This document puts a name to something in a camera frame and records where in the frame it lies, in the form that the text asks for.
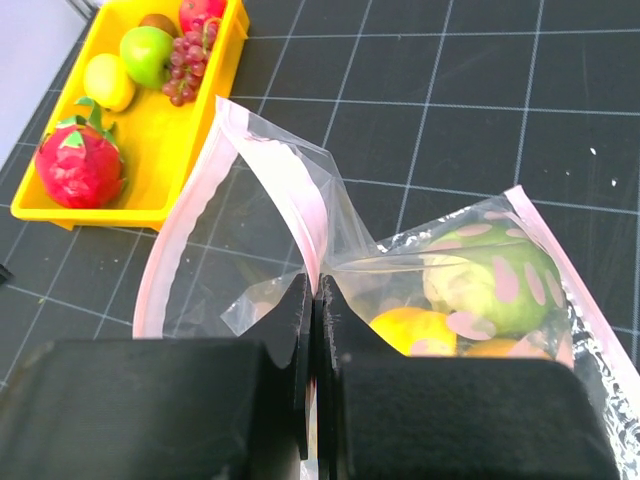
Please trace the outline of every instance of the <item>kiwi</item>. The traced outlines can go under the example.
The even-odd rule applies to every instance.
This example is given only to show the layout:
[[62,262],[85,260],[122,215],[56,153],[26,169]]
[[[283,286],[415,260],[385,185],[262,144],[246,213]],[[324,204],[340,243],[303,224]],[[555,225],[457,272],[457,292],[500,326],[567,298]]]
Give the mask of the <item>kiwi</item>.
[[140,27],[156,27],[160,30],[164,30],[173,38],[178,36],[178,29],[173,24],[171,19],[166,15],[162,15],[161,13],[150,13],[146,17],[142,19],[140,22]]

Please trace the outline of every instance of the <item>grapes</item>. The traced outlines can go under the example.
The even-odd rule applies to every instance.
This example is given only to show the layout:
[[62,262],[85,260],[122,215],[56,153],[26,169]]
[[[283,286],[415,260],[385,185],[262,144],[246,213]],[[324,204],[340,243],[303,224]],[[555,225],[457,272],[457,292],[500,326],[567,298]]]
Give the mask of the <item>grapes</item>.
[[213,44],[218,24],[200,15],[192,22],[193,30],[173,40],[170,80],[162,86],[162,93],[176,107],[196,100]]
[[172,65],[176,67],[181,67],[185,62],[185,57],[180,52],[173,52],[169,57]]
[[202,62],[191,64],[191,73],[193,73],[196,77],[201,77],[202,75],[204,75],[204,69],[205,66]]
[[182,89],[182,99],[185,102],[193,102],[196,99],[196,91],[191,87],[184,87]]
[[173,67],[171,69],[171,78],[184,78],[184,68],[182,67]]
[[189,42],[189,45],[198,45],[202,46],[202,33],[190,31],[184,36]]
[[184,105],[184,100],[182,99],[182,95],[175,95],[169,99],[174,107],[181,107]]
[[184,52],[184,39],[181,37],[173,39],[173,49],[178,53]]
[[201,47],[192,45],[189,48],[189,52],[187,53],[187,55],[189,55],[193,59],[193,62],[191,63],[201,62],[202,59],[204,58],[204,50],[202,50]]
[[165,83],[162,87],[162,93],[167,97],[175,97],[178,94],[178,88],[170,83]]
[[184,77],[184,82],[193,88],[198,88],[202,82],[202,78],[196,77],[193,73],[187,73]]

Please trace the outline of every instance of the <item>white surface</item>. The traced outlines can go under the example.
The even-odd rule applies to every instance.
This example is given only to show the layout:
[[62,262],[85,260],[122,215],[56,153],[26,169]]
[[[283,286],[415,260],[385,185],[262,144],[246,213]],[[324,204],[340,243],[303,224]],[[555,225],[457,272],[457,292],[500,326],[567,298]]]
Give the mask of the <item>white surface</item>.
[[0,0],[0,24],[2,168],[85,20],[65,0]]

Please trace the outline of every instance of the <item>ziplock bag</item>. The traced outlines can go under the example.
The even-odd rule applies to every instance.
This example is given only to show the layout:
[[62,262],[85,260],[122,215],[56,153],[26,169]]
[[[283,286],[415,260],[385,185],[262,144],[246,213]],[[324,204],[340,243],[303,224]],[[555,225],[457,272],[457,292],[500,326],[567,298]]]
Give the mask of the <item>ziplock bag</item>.
[[134,336],[239,335],[305,268],[405,355],[538,357],[572,368],[624,478],[640,379],[521,188],[376,242],[331,155],[227,100],[160,232]]

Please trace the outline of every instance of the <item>orange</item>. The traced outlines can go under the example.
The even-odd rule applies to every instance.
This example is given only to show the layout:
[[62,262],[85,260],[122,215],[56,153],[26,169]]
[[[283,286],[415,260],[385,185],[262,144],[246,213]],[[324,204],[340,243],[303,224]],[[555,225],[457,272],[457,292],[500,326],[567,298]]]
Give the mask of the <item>orange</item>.
[[[488,357],[488,358],[510,358],[509,352],[518,344],[516,340],[509,338],[492,338],[484,342],[478,342],[474,344],[469,350],[465,352],[466,357]],[[538,348],[532,347],[531,354],[518,354],[514,357],[531,357],[531,358],[546,358],[551,360],[551,357]]]
[[446,320],[443,313],[400,307],[378,315],[369,326],[403,355],[451,356],[456,353],[457,337]]

